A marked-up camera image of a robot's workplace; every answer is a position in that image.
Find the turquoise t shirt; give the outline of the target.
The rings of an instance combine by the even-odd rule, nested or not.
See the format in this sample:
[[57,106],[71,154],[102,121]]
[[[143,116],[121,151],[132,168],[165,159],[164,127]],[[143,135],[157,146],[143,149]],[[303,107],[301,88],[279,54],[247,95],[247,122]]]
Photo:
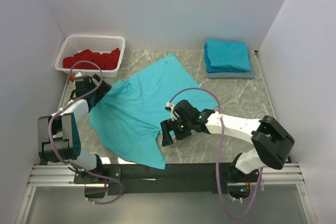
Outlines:
[[112,85],[91,109],[90,126],[101,144],[128,162],[165,169],[165,158],[156,142],[160,123],[170,118],[165,109],[175,94],[198,110],[214,109],[217,102],[206,92],[173,54]]

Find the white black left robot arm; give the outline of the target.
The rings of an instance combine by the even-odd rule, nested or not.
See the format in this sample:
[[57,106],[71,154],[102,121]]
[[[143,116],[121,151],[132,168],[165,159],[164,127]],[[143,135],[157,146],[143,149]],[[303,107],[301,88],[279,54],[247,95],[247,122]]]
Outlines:
[[37,121],[38,155],[42,163],[60,163],[59,156],[68,168],[87,183],[103,181],[105,170],[101,158],[81,147],[78,121],[89,114],[91,109],[110,91],[111,85],[100,76],[73,76],[74,90],[63,108]]

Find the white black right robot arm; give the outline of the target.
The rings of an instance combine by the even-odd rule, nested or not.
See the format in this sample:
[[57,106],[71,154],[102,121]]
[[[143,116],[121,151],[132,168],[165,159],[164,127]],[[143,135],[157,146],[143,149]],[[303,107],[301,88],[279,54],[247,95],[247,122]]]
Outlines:
[[262,167],[281,170],[295,144],[294,138],[272,116],[262,119],[244,119],[204,109],[199,111],[187,100],[178,104],[168,103],[166,110],[171,117],[160,123],[163,146],[173,144],[171,134],[177,140],[197,133],[227,135],[244,140],[253,149],[239,153],[222,177],[230,183],[242,182]]

